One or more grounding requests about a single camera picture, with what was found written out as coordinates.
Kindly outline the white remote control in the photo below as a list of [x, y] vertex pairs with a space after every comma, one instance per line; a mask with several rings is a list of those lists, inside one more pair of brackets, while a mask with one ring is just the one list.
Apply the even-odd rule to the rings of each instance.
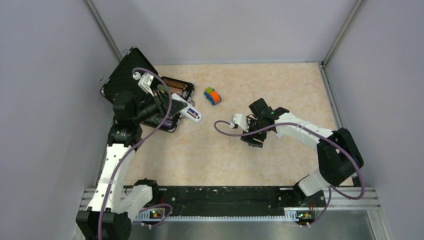
[[[188, 106], [186, 108], [184, 108], [183, 110], [181, 110], [179, 112], [181, 115], [183, 115], [184, 117], [186, 117], [189, 120], [193, 121], [194, 123], [199, 123], [202, 120], [202, 117], [203, 117], [202, 113], [198, 109], [196, 109], [191, 103], [189, 103], [188, 101], [186, 101], [182, 97], [180, 97], [177, 93], [172, 93], [171, 94], [171, 98], [172, 99], [176, 99], [176, 100], [180, 100], [180, 101], [184, 101], [184, 102], [186, 102], [188, 104]], [[196, 112], [198, 112], [199, 113], [199, 116], [200, 116], [200, 119], [194, 119], [192, 116], [190, 116], [187, 113], [187, 110], [189, 108], [191, 108], [191, 109], [195, 110]]]

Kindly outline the purple AAA battery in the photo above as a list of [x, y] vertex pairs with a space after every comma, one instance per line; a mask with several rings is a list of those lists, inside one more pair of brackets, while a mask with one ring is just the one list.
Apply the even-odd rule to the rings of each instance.
[[187, 109], [187, 113], [192, 116], [194, 119], [200, 119], [200, 115], [197, 111], [193, 110], [192, 108]]

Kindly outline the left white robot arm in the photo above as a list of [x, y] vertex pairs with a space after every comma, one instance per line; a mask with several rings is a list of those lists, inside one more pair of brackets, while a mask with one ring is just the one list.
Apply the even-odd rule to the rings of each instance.
[[160, 202], [161, 194], [154, 189], [154, 180], [138, 183], [129, 196], [121, 198], [135, 153], [163, 125], [160, 122], [142, 137], [141, 123], [155, 116], [166, 121], [190, 107], [179, 95], [161, 90], [147, 93], [143, 100], [124, 90], [116, 93], [111, 102], [114, 124], [107, 137], [105, 163], [91, 200], [76, 216], [76, 224], [86, 240], [127, 240], [143, 207], [154, 207]]

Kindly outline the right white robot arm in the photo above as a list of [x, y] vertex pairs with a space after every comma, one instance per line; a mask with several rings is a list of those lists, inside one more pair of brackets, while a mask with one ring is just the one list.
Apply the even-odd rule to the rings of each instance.
[[271, 108], [263, 98], [249, 105], [252, 115], [235, 114], [231, 121], [243, 130], [241, 140], [251, 147], [262, 148], [267, 133], [277, 138], [289, 136], [317, 153], [318, 168], [293, 187], [293, 200], [307, 206], [314, 194], [336, 187], [364, 165], [363, 158], [346, 128], [331, 130], [303, 120], [283, 107]]

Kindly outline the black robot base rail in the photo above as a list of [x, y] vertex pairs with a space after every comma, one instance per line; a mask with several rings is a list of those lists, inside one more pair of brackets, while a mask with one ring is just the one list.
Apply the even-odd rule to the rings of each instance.
[[160, 186], [136, 220], [168, 221], [298, 221], [313, 219], [326, 206], [321, 190], [301, 198], [283, 186]]

